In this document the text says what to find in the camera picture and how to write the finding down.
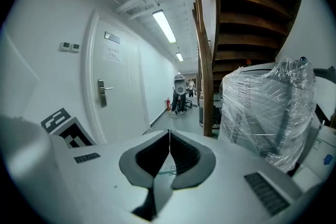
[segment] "plastic wrap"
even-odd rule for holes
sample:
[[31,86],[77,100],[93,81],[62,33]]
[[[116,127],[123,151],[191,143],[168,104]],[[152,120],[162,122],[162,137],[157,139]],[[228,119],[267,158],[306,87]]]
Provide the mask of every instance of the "plastic wrap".
[[303,150],[316,107],[313,68],[285,58],[264,75],[241,70],[222,80],[218,139],[246,147],[287,172]]

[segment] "floor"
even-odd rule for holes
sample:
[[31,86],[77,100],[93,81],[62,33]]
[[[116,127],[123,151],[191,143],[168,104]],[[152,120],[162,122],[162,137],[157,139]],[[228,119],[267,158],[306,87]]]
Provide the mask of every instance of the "floor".
[[[187,100],[197,104],[197,97],[187,97]],[[203,128],[200,126],[199,118],[198,107],[188,109],[183,115],[180,115],[180,113],[178,115],[170,115],[167,111],[146,133],[169,129],[202,135]],[[217,138],[218,133],[219,130],[213,130],[213,138]]]

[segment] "door handle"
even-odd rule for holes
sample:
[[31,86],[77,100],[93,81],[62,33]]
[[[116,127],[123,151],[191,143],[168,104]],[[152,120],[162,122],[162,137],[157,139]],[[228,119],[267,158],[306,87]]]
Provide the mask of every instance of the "door handle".
[[102,107],[107,106],[105,91],[112,90],[112,89],[113,87],[105,88],[103,79],[98,80],[98,91],[99,91],[100,103]]

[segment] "white door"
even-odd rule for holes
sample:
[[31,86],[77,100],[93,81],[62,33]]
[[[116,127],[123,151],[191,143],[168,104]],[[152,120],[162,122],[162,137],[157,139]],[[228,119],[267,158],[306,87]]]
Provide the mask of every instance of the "white door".
[[[100,123],[108,143],[141,136],[146,131],[139,40],[117,25],[99,20],[93,49],[93,79]],[[104,80],[106,106],[98,80]]]

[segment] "red fire extinguisher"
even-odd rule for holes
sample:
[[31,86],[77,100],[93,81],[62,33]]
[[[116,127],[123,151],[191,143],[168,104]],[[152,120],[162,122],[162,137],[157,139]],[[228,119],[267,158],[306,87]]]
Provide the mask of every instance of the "red fire extinguisher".
[[169,100],[169,98],[166,100],[166,102],[167,102],[167,110],[169,111],[170,110],[170,100]]

